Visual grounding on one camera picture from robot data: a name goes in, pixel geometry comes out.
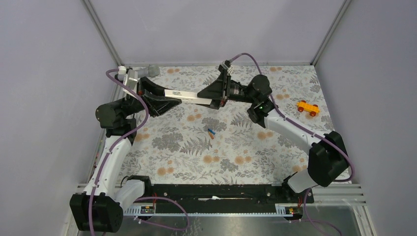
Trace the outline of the white remote control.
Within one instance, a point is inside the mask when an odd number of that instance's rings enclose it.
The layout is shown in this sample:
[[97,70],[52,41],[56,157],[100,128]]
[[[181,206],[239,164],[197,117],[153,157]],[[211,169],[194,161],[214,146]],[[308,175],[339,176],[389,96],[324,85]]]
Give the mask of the white remote control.
[[207,98],[200,98],[196,92],[180,91],[180,90],[164,90],[165,97],[180,99],[183,103],[192,103],[200,105],[210,105],[212,100]]

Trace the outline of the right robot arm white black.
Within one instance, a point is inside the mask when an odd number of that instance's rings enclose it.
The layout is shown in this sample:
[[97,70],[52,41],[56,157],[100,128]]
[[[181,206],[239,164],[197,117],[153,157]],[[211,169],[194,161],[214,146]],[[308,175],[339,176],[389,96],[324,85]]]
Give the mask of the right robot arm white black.
[[228,100],[249,103],[251,106],[247,113],[252,122],[285,136],[308,154],[307,169],[284,180],[284,200],[293,203],[308,188],[327,187],[332,182],[339,182],[338,177],[347,169],[351,173],[346,181],[353,178],[355,167],[339,133],[320,133],[280,111],[267,76],[256,75],[245,86],[231,79],[226,64],[220,65],[219,71],[218,78],[198,92],[198,98],[210,99],[208,107],[212,109],[225,106]]

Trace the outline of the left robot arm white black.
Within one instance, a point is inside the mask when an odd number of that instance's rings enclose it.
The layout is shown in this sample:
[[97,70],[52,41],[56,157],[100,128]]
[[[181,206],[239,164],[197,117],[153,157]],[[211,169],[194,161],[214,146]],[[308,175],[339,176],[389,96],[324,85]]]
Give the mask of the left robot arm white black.
[[104,149],[87,186],[81,193],[72,195],[69,202],[77,228],[93,236],[97,232],[117,232],[124,212],[137,199],[140,202],[151,199],[153,190],[143,180],[129,179],[119,190],[116,190],[116,180],[138,129],[150,117],[160,116],[181,104],[180,99],[167,97],[167,89],[147,77],[140,78],[133,88],[112,80],[126,95],[96,109],[96,118],[106,130]]

